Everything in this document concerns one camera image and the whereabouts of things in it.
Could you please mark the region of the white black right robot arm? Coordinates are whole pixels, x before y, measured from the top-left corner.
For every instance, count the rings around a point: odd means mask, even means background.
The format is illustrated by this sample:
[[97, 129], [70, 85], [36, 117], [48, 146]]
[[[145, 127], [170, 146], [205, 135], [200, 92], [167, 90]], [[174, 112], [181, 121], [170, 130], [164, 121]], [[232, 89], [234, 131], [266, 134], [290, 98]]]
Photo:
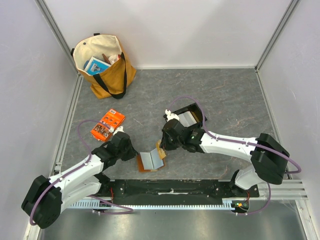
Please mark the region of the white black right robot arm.
[[266, 133], [250, 138], [218, 135], [199, 126], [185, 127], [177, 119], [165, 123], [160, 146], [165, 151], [182, 148], [190, 153], [222, 154], [249, 162], [250, 166], [237, 170], [230, 181], [229, 191], [235, 197], [262, 182], [282, 184], [290, 156]]

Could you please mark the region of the tan leather card holder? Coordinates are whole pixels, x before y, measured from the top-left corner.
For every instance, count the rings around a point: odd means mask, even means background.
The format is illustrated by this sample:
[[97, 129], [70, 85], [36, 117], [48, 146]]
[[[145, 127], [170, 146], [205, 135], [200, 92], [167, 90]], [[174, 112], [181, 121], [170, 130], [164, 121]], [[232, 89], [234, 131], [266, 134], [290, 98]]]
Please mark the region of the tan leather card holder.
[[160, 159], [157, 148], [150, 152], [140, 152], [136, 158], [138, 171], [141, 173], [156, 172], [165, 167], [165, 159]]

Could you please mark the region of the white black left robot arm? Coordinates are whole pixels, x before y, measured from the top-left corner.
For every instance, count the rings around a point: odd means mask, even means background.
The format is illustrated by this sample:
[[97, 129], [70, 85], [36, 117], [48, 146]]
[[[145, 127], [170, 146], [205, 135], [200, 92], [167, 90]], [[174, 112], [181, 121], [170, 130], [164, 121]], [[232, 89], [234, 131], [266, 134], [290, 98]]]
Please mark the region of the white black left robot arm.
[[119, 131], [69, 169], [51, 177], [36, 177], [21, 204], [29, 223], [45, 229], [77, 201], [95, 194], [106, 196], [111, 180], [103, 172], [118, 160], [125, 162], [137, 154], [130, 136]]

